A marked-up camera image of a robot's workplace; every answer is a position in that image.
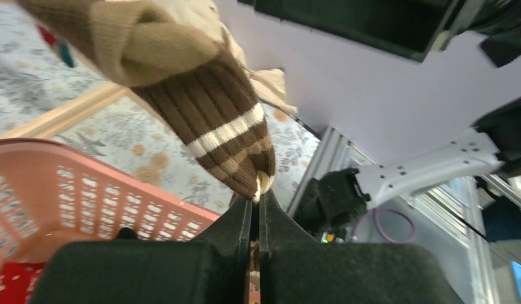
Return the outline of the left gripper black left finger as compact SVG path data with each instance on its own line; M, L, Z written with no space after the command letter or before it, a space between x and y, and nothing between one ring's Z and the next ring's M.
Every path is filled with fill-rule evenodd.
M61 247L31 303L247 303L253 203L237 198L190 241L114 239Z

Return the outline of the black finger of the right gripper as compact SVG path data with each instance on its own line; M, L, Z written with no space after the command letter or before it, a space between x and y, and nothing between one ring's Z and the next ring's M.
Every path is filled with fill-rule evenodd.
M253 0L255 12L422 62L458 4L412 0Z

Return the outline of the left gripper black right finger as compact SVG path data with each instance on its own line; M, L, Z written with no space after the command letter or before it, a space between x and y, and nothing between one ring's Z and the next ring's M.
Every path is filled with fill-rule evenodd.
M323 244L260 198L262 303L460 303L435 256L415 244Z

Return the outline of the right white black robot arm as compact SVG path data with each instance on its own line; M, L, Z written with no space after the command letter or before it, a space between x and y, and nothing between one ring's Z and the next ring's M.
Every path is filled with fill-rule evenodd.
M255 11L422 62L433 48L472 31L502 67L521 55L521 1L250 1ZM489 112L430 153L392 165L363 165L312 179L294 214L317 235L358 225L366 209L457 177L498 173L521 189L521 97Z

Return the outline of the black white striped sock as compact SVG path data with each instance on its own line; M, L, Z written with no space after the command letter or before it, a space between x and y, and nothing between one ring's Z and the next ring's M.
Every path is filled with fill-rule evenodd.
M46 44L50 47L55 47L56 43L57 43L57 38L55 37L55 35L50 32L48 29L46 29L45 27L41 26L41 25L38 25L37 26L37 30L39 31L41 37L43 38L43 40L46 42Z

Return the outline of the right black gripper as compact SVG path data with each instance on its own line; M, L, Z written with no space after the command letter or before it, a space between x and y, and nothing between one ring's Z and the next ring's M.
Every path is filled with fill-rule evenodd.
M521 56L521 0L433 3L454 5L432 44L433 51L444 51L454 37L475 32L485 37L479 49L494 66L503 67Z

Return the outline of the red snowflake sock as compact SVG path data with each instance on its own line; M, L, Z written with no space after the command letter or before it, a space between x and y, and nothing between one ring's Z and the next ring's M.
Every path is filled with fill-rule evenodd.
M0 270L0 304L26 304L46 262L5 263Z

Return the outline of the teal sock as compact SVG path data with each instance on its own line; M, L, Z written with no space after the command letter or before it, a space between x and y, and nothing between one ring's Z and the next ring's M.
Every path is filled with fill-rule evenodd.
M70 48L68 47L68 45L65 42L59 41L57 43L57 50L58 50L59 57L61 58L61 60L63 61L63 63L66 66L68 66L70 68L76 67L75 60L73 59L73 56L70 52Z

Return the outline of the brown white striped sock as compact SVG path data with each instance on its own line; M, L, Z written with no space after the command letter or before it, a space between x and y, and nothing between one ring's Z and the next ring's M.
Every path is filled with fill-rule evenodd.
M231 53L152 1L20 1L170 126L197 162L258 201L275 175L265 113Z

